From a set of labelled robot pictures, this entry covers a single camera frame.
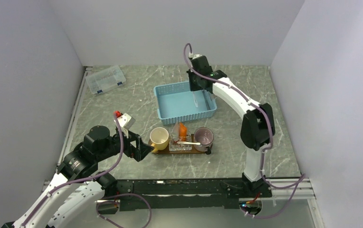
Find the yellow mug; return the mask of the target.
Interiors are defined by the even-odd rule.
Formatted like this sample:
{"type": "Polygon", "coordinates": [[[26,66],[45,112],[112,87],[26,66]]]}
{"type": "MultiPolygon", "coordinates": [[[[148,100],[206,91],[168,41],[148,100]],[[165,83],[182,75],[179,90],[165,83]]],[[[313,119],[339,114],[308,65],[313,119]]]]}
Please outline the yellow mug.
{"type": "Polygon", "coordinates": [[[169,144],[169,132],[163,127],[154,128],[150,133],[150,140],[153,147],[151,153],[162,151],[169,144]]]}

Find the light blue plastic basket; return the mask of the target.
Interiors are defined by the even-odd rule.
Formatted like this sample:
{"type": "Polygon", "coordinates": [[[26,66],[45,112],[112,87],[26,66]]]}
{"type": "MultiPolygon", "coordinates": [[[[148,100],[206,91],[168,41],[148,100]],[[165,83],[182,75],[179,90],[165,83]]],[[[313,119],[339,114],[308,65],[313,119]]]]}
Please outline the light blue plastic basket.
{"type": "Polygon", "coordinates": [[[196,108],[188,81],[158,85],[153,92],[157,114],[164,125],[210,118],[217,110],[215,98],[205,90],[195,91],[199,105],[196,108]]]}

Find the orange toothpaste tube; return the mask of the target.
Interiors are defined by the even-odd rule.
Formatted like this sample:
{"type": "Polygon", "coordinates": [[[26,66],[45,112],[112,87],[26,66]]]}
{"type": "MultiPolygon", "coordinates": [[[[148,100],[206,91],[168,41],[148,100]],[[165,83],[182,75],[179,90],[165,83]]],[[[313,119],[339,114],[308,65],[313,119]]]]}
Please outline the orange toothpaste tube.
{"type": "Polygon", "coordinates": [[[187,138],[187,127],[183,123],[179,123],[179,140],[185,142],[187,138]]]}

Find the brown oval wooden tray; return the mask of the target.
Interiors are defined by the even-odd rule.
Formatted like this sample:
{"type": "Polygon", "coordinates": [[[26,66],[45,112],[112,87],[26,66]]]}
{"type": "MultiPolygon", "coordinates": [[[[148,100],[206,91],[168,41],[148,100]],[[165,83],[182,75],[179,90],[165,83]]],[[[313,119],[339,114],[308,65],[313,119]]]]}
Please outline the brown oval wooden tray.
{"type": "MultiPolygon", "coordinates": [[[[187,142],[194,142],[194,137],[193,135],[191,136],[187,136],[187,142]]],[[[199,152],[194,148],[194,145],[192,145],[192,150],[191,151],[187,151],[187,152],[170,152],[169,151],[169,145],[162,151],[158,151],[157,153],[154,154],[158,154],[158,155],[174,155],[174,154],[205,154],[203,152],[199,152]]]]}

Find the purple mug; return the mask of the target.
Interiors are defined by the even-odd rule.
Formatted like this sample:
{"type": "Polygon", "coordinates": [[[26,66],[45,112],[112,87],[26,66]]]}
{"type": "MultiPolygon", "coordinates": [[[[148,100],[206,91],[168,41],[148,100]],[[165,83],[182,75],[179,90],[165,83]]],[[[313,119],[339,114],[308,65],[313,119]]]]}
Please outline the purple mug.
{"type": "Polygon", "coordinates": [[[194,145],[194,148],[206,155],[212,153],[211,147],[214,141],[214,134],[211,129],[200,127],[194,132],[194,142],[200,145],[194,145]]]}

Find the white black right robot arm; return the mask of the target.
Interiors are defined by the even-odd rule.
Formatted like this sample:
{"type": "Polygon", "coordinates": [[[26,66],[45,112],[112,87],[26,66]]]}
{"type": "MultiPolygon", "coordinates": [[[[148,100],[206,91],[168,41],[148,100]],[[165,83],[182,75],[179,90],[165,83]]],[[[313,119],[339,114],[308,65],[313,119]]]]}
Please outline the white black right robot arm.
{"type": "Polygon", "coordinates": [[[184,56],[188,66],[190,90],[206,90],[228,104],[241,118],[240,138],[247,157],[243,172],[242,192],[254,197],[266,183],[265,153],[273,147],[275,124],[270,104],[261,104],[237,88],[221,70],[214,71],[201,54],[184,56]]]}

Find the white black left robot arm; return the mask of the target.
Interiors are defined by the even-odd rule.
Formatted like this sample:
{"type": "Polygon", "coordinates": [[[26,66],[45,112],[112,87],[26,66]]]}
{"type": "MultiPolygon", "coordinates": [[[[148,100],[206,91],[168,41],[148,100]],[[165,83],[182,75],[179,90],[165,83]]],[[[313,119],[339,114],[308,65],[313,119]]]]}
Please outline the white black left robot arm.
{"type": "Polygon", "coordinates": [[[119,155],[140,162],[151,151],[141,137],[123,128],[114,135],[105,126],[94,126],[72,152],[59,164],[50,184],[19,219],[6,222],[4,228],[62,228],[81,209],[105,199],[134,195],[133,185],[118,181],[110,171],[98,171],[99,162],[119,155]]]}

